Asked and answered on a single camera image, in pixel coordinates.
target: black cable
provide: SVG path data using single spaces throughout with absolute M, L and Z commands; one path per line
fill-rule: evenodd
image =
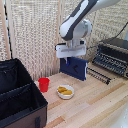
M 125 26 L 123 27 L 123 29 L 119 32 L 119 34 L 117 34 L 115 37 L 113 37 L 112 39 L 110 39 L 110 40 L 107 41 L 106 43 L 103 42 L 103 41 L 98 41 L 97 43 L 103 42 L 104 44 L 107 44 L 107 43 L 111 42 L 112 40 L 114 40 L 117 36 L 119 36 L 119 35 L 123 32 L 123 30 L 126 28 L 127 25 L 128 25 L 128 22 L 125 24 Z M 98 44 L 98 45 L 95 45 L 95 46 L 92 46 L 92 47 L 89 47 L 89 48 L 87 48 L 87 50 L 90 49 L 90 48 L 97 47 L 97 46 L 99 46 L 99 44 Z

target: wall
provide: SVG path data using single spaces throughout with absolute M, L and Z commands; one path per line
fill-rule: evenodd
M 59 72 L 55 46 L 64 42 L 59 27 L 81 0 L 6 0 L 12 53 L 25 65 L 33 80 Z M 85 17 L 93 25 L 86 37 L 86 46 L 94 46 L 101 39 L 115 36 L 127 21 L 128 1 L 93 12 Z M 91 60 L 96 48 L 87 50 L 79 58 Z
M 0 61 L 10 59 L 4 3 L 0 0 Z

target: red cup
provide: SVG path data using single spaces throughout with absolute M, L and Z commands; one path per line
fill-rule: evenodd
M 39 82 L 40 91 L 47 92 L 50 80 L 48 78 L 43 77 L 43 78 L 40 78 L 38 82 Z

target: black device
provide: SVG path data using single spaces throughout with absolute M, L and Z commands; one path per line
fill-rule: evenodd
M 128 78 L 128 41 L 115 38 L 103 40 L 93 63 Z

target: blue object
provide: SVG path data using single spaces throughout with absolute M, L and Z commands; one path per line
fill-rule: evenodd
M 79 80 L 86 80 L 87 73 L 87 60 L 69 57 L 67 58 L 67 64 L 64 58 L 60 59 L 60 72 L 75 77 Z

